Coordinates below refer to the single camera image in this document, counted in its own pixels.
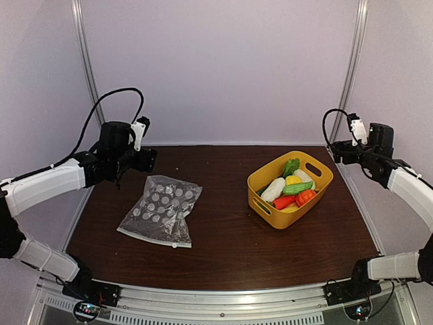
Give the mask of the clear dotted zip bag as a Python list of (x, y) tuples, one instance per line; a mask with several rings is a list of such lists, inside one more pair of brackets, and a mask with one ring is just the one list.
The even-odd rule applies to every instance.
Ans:
[(142, 197), (126, 214), (117, 231), (152, 244), (191, 248), (185, 218), (201, 193), (202, 187), (196, 183), (163, 175), (149, 176)]

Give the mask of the green toy bitter gourd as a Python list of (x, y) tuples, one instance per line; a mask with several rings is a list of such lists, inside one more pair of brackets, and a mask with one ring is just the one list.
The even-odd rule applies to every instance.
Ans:
[(315, 184), (314, 181), (290, 184), (283, 188), (282, 193), (285, 196), (296, 196), (305, 190), (310, 190), (314, 184)]

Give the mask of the white toy radish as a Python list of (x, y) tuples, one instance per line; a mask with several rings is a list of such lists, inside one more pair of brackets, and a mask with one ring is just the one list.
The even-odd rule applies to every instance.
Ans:
[(274, 179), (265, 191), (260, 195), (261, 199), (265, 202), (272, 202), (281, 196), (284, 187), (286, 186), (286, 180), (282, 177)]

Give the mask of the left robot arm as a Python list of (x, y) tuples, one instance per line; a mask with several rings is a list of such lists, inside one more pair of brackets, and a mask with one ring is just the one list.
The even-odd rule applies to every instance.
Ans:
[(102, 125), (98, 142), (66, 160), (1, 184), (1, 258), (17, 259), (69, 283), (82, 300), (97, 295), (97, 285), (77, 259), (53, 250), (22, 232), (16, 217), (27, 209), (67, 192), (91, 188), (103, 181), (119, 184), (128, 169), (150, 173), (157, 152), (144, 148), (150, 120)]

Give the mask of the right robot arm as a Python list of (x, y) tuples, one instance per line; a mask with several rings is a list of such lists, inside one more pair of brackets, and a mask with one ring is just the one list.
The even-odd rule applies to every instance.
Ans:
[[(409, 205), (432, 229), (432, 186), (428, 185), (403, 160), (394, 159), (394, 129), (371, 123), (364, 128), (362, 120), (349, 123), (352, 139), (327, 142), (334, 162), (358, 164), (369, 178), (390, 190)], [(415, 280), (432, 285), (432, 239), (418, 251), (361, 259), (355, 263), (347, 293), (360, 299), (380, 280)]]

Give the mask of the yellow plastic basket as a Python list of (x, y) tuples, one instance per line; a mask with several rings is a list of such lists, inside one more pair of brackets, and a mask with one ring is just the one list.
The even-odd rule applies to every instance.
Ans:
[(333, 178), (317, 159), (291, 151), (248, 177), (248, 203), (270, 226), (283, 230), (321, 200)]

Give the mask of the green leafy toy vegetable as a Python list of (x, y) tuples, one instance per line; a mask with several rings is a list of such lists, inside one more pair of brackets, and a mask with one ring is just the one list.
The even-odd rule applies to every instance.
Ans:
[(293, 173), (300, 168), (300, 159), (299, 158), (291, 158), (289, 159), (283, 168), (282, 177), (286, 178), (288, 176), (293, 175)]

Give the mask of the orange toy pumpkin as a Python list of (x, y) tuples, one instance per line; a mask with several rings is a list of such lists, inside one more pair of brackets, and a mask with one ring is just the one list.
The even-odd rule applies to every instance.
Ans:
[(316, 191), (314, 190), (305, 190), (299, 194), (296, 195), (295, 201), (298, 207), (303, 206), (306, 204), (310, 199), (314, 198), (316, 196)]

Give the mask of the yellow toy pepper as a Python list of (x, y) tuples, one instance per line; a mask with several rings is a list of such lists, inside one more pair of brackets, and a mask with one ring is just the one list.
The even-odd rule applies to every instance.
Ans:
[(302, 183), (301, 178), (299, 178), (296, 175), (289, 175), (285, 178), (286, 181), (286, 185), (290, 186), (290, 185), (294, 185), (294, 184), (298, 184), (298, 183)]

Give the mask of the yellow toy corn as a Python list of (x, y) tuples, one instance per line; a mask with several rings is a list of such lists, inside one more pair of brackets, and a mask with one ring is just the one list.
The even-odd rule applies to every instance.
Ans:
[(292, 207), (286, 207), (282, 210), (280, 210), (281, 213), (294, 213), (295, 211), (297, 211), (299, 208), (292, 206)]

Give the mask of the red toy pepper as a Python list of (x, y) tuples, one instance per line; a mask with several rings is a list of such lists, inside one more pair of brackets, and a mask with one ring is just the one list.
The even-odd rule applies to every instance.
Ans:
[(272, 206), (277, 210), (282, 210), (296, 201), (295, 196), (281, 196), (272, 202)]

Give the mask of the dark green toy cucumber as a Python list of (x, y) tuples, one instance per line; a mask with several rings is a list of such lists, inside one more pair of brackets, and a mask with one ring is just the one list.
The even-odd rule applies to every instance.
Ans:
[(261, 196), (261, 194), (266, 190), (267, 188), (261, 188), (259, 191), (257, 191), (256, 193)]

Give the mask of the right aluminium corner post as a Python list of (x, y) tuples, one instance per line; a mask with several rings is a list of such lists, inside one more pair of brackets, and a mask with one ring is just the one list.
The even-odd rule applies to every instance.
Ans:
[(347, 112), (350, 95), (355, 82), (355, 74), (359, 63), (363, 42), (365, 38), (365, 30), (368, 17), (368, 0), (359, 0), (357, 7), (357, 15), (355, 19), (355, 29), (352, 37), (352, 46), (349, 55), (348, 67), (344, 79), (342, 92), (338, 104), (338, 109)]

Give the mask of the aluminium front rail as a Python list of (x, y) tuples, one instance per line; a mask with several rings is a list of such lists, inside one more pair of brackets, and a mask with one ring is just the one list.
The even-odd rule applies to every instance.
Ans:
[(118, 304), (91, 324), (419, 324), (407, 286), (381, 284), (382, 291), (352, 303), (329, 305), (323, 284), (235, 291), (169, 290), (121, 286)]

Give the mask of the left aluminium corner post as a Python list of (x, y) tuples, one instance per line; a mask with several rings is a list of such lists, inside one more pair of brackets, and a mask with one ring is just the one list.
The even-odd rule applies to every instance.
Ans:
[(91, 56), (89, 52), (89, 46), (88, 46), (86, 30), (85, 30), (82, 1), (72, 0), (71, 4), (72, 4), (72, 16), (73, 16), (77, 39), (78, 39), (78, 49), (81, 54), (85, 80), (87, 83), (87, 88), (89, 91), (91, 101), (93, 104), (95, 104), (99, 98), (99, 94), (97, 90), (97, 85), (95, 83), (93, 67), (91, 64)]

